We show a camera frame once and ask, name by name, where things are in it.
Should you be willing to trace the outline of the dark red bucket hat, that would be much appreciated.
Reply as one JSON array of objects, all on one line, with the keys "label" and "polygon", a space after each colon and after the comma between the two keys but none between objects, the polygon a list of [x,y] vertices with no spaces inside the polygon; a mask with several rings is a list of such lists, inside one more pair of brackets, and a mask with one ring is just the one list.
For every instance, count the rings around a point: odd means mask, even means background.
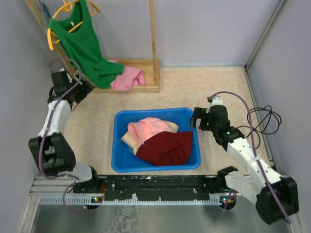
[{"label": "dark red bucket hat", "polygon": [[192,131],[161,132],[146,140],[136,157],[153,166],[181,166],[190,158]]}]

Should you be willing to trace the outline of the pink bucket hat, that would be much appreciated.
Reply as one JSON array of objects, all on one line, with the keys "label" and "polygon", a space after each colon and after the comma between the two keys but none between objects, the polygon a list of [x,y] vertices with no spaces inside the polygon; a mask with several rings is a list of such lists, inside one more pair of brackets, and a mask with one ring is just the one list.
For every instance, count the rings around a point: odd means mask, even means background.
[{"label": "pink bucket hat", "polygon": [[131,122],[128,124],[127,129],[138,146],[141,146],[146,140],[158,133],[172,132],[164,121],[155,117],[147,117],[138,122]]}]

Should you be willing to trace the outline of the wooden clothes rack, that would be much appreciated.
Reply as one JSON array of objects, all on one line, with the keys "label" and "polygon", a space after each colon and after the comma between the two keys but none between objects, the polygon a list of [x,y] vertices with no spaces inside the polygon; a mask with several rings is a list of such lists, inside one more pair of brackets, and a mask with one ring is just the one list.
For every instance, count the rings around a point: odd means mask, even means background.
[{"label": "wooden clothes rack", "polygon": [[[43,7],[39,6],[38,0],[25,0],[32,14],[36,18],[37,22],[45,32],[44,28],[44,16],[41,14],[41,9]],[[154,0],[149,0],[149,11],[150,11],[150,25],[151,25],[151,48],[152,48],[152,59],[118,59],[119,63],[140,68],[143,70],[145,85],[144,86],[134,86],[131,90],[127,91],[129,93],[159,93],[160,91],[160,60],[156,56],[156,31],[155,31],[155,7]],[[54,50],[59,56],[66,56],[64,50],[60,45],[55,45]],[[65,68],[69,71],[71,75],[74,74],[76,69],[70,64],[70,62],[62,59],[62,63]],[[113,93],[114,91],[109,89],[99,89],[95,88],[93,93]]]}]

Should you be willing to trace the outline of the blue plastic bin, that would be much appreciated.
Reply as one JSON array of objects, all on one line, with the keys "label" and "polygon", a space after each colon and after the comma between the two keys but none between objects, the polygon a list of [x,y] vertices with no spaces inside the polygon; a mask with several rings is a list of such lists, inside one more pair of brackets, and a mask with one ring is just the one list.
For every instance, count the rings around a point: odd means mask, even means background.
[{"label": "blue plastic bin", "polygon": [[187,107],[126,110],[115,115],[111,166],[115,172],[196,169],[201,163],[193,111]]}]

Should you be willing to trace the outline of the black wire hat stand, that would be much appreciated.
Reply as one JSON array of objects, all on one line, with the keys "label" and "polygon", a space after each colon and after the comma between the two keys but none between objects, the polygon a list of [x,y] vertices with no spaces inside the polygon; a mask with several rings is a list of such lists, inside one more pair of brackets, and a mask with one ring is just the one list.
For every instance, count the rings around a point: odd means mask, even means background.
[{"label": "black wire hat stand", "polygon": [[[240,125],[237,128],[247,128],[251,129],[250,127],[250,118],[252,115],[256,113],[264,113],[263,119],[259,120],[257,125],[253,126],[253,134],[258,137],[258,143],[255,146],[255,149],[258,149],[261,145],[261,135],[272,135],[278,132],[281,124],[282,124],[282,117],[277,112],[273,111],[271,105],[266,105],[265,107],[253,107],[250,109],[250,112],[246,114],[246,119],[248,125]],[[268,126],[271,123],[276,123],[276,128],[272,131],[268,130]]]}]

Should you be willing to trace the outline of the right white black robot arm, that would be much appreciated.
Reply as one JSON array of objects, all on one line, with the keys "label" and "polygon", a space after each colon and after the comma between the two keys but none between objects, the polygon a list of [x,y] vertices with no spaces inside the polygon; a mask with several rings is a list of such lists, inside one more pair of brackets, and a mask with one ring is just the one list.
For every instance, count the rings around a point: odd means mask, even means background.
[{"label": "right white black robot arm", "polygon": [[235,158],[248,173],[244,176],[236,168],[226,167],[217,173],[217,186],[223,192],[234,190],[254,204],[260,218],[266,224],[299,212],[297,183],[292,177],[284,177],[267,164],[249,144],[244,134],[231,126],[227,108],[219,96],[208,98],[208,108],[195,107],[190,127],[213,133],[216,143]]}]

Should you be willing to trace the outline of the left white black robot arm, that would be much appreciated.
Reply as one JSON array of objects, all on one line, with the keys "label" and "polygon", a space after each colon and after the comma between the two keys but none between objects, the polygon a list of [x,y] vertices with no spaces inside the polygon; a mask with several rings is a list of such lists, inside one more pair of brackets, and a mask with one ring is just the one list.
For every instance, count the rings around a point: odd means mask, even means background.
[{"label": "left white black robot arm", "polygon": [[96,170],[77,162],[73,149],[64,137],[69,114],[93,90],[93,86],[65,70],[52,73],[48,114],[37,137],[28,146],[39,172],[48,179],[69,177],[75,180],[74,193],[94,193],[101,187]]}]

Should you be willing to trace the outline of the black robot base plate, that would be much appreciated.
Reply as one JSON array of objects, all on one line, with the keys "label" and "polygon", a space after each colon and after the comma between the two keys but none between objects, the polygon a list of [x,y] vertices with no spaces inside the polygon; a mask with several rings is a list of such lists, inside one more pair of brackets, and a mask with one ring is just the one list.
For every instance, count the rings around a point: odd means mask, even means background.
[{"label": "black robot base plate", "polygon": [[93,194],[92,203],[211,204],[231,210],[237,193],[212,175],[107,175],[77,183],[75,194]]}]

